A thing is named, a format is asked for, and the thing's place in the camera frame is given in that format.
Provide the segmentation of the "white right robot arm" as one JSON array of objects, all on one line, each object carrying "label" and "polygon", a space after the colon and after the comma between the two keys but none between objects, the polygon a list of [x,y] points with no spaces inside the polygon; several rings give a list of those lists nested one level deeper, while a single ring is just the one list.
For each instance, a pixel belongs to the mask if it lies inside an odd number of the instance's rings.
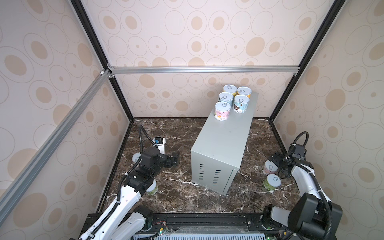
[{"label": "white right robot arm", "polygon": [[335,240],[343,210],[323,191],[313,166],[303,161],[302,156],[296,156],[285,157],[276,152],[268,158],[278,171],[294,178],[301,197],[290,211],[269,204],[264,208],[261,224],[267,231],[285,227],[310,240]]}]

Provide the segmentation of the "yellow orange label can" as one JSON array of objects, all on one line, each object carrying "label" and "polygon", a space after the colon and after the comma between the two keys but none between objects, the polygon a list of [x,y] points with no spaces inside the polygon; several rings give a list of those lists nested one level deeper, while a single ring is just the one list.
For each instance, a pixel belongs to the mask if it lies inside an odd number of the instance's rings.
[{"label": "yellow orange label can", "polygon": [[237,89],[237,95],[244,95],[244,96],[250,98],[251,94],[252,94],[252,90],[248,87],[239,87]]}]

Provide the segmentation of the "light blue label can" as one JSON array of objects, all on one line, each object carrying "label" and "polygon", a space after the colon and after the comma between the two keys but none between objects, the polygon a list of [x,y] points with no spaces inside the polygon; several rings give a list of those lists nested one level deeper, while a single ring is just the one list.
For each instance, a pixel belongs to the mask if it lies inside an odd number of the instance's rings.
[{"label": "light blue label can", "polygon": [[219,94],[219,102],[226,102],[229,105],[233,105],[234,95],[228,92],[222,92]]}]

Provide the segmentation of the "teal label can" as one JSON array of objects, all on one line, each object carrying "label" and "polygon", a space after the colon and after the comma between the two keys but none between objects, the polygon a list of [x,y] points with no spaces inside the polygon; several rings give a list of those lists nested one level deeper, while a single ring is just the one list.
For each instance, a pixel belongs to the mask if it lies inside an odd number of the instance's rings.
[{"label": "teal label can", "polygon": [[236,113],[245,113],[250,102],[250,98],[245,95],[237,95],[234,98],[233,108]]}]

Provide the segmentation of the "pink flower label can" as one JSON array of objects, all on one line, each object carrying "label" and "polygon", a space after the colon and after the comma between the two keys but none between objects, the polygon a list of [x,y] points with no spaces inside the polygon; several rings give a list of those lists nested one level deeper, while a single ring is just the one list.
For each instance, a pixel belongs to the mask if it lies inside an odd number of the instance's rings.
[{"label": "pink flower label can", "polygon": [[265,175],[274,174],[277,170],[278,166],[269,160],[267,160],[262,167],[262,171]]}]

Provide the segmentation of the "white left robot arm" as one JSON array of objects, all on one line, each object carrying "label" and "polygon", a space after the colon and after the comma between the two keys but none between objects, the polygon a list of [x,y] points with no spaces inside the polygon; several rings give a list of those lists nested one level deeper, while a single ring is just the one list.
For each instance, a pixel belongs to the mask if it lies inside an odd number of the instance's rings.
[{"label": "white left robot arm", "polygon": [[150,229],[152,211],[145,207],[125,217],[145,193],[156,188],[155,176],[163,168],[176,167],[179,157],[179,151],[165,155],[157,147],[142,150],[134,167],[121,179],[114,201],[79,239],[128,240],[137,232]]}]

